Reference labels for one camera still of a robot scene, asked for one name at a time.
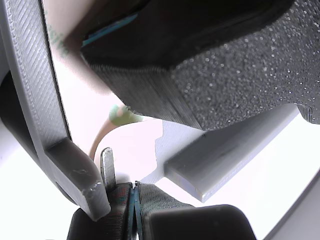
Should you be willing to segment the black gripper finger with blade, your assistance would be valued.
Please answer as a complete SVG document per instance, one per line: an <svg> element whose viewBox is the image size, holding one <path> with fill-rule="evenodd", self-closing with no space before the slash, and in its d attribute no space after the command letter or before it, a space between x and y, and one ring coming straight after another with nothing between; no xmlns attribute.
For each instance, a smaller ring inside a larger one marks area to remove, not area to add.
<svg viewBox="0 0 320 240"><path fill-rule="evenodd" d="M106 188L111 211L93 221L78 209L72 216L68 240L127 240L130 212L131 182L116 183L113 150L105 148L100 155L100 173Z"/></svg>

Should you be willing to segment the black grainy gripper finger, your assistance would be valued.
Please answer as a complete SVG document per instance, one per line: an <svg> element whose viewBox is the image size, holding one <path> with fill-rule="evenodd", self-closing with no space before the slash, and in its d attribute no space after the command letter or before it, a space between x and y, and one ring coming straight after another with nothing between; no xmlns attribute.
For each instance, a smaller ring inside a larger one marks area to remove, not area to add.
<svg viewBox="0 0 320 240"><path fill-rule="evenodd" d="M294 104L320 122L317 0L112 1L81 46L134 113L222 129Z"/></svg>

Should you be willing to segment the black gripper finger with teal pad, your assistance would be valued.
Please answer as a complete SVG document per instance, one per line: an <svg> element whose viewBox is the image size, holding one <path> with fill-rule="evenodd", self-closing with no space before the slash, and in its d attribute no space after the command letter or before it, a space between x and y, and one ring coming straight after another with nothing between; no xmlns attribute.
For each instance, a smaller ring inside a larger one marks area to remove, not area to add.
<svg viewBox="0 0 320 240"><path fill-rule="evenodd" d="M254 240L245 214L220 204L195 207L154 184L136 182L134 208L141 240Z"/></svg>

